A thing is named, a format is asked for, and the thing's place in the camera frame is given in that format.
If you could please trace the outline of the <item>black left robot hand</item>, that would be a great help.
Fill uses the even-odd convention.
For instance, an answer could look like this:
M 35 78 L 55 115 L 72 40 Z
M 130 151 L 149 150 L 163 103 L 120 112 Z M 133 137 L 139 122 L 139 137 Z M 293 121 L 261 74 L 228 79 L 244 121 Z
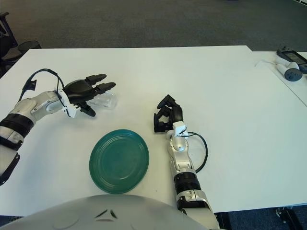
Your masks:
M 71 104 L 80 108 L 81 112 L 91 117 L 95 117 L 96 113 L 87 104 L 87 101 L 94 99 L 98 95 L 104 94 L 116 86 L 114 82 L 101 83 L 97 85 L 98 82 L 106 77 L 106 74 L 91 75 L 83 80 L 70 82 L 63 90 Z

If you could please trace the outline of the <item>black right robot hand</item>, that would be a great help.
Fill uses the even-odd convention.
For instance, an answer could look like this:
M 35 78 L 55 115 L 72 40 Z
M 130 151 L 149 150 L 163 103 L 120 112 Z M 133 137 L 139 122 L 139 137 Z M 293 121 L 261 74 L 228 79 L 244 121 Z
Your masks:
M 169 94 L 158 104 L 158 113 L 154 113 L 154 132 L 160 133 L 173 129 L 173 123 L 183 121 L 183 112 L 179 104 Z M 161 117 L 168 118 L 167 122 L 159 121 Z

